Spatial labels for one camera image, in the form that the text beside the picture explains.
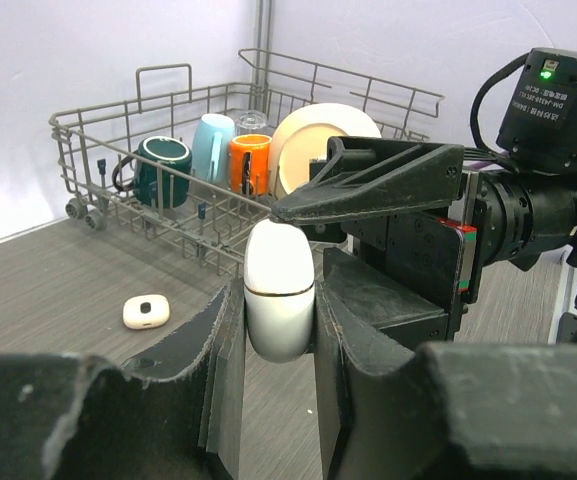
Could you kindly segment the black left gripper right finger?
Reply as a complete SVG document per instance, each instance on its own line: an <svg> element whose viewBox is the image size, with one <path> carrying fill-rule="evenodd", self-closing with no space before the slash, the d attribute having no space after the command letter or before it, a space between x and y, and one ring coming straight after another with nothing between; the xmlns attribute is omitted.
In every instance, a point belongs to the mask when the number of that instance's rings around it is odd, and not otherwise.
<svg viewBox="0 0 577 480"><path fill-rule="evenodd" d="M327 479L577 479L577 344L430 342L409 350L358 314L396 284L324 254L313 339Z"/></svg>

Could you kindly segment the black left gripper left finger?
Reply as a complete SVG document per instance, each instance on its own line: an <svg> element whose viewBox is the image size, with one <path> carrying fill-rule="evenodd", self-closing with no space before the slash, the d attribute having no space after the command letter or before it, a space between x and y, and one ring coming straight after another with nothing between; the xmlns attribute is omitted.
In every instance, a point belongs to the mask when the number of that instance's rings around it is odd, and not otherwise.
<svg viewBox="0 0 577 480"><path fill-rule="evenodd" d="M234 479L246 338L241 280L122 365L0 354L0 479Z"/></svg>

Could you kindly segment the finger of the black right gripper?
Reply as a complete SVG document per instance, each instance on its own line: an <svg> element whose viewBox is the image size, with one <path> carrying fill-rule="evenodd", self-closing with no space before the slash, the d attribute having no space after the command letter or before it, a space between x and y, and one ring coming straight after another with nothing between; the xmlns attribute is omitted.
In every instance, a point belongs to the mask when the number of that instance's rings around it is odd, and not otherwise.
<svg viewBox="0 0 577 480"><path fill-rule="evenodd" d="M347 233L340 223L302 225L301 230L309 241L315 243L342 244L347 240Z"/></svg>
<svg viewBox="0 0 577 480"><path fill-rule="evenodd" d="M458 197L463 161L461 144L331 137L322 169L271 212L315 225L447 207Z"/></svg>

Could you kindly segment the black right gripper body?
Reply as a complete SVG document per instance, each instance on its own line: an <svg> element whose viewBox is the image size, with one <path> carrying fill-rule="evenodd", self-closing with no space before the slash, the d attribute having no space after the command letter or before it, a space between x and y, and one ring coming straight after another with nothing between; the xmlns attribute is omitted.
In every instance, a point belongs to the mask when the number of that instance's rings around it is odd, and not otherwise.
<svg viewBox="0 0 577 480"><path fill-rule="evenodd" d="M385 311L372 320L402 345L452 341L461 326L467 309L462 295L471 284L477 246L472 221L481 180L478 171L463 173L458 198L448 207L345 223L353 254L394 281Z"/></svg>

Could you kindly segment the white charging case gold trim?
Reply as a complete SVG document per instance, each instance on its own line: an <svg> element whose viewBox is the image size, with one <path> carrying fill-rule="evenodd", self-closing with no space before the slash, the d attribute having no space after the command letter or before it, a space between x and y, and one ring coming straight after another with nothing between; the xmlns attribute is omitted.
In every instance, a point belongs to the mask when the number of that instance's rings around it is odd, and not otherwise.
<svg viewBox="0 0 577 480"><path fill-rule="evenodd" d="M244 259L249 339L256 353L287 363L308 349L314 318L314 262L299 228L270 219L257 223Z"/></svg>

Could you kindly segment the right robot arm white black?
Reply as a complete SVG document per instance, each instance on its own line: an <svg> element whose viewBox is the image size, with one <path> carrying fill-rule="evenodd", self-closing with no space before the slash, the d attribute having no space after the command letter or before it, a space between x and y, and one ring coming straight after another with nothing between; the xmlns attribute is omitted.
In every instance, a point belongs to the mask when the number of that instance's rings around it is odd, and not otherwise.
<svg viewBox="0 0 577 480"><path fill-rule="evenodd" d="M493 74L517 85L496 144L329 139L309 181L277 201L276 220L316 242L358 241L324 255L324 277L359 317L401 345L450 341L484 268L527 271L569 247L577 268L577 52L535 48ZM577 343L577 329L569 335Z"/></svg>

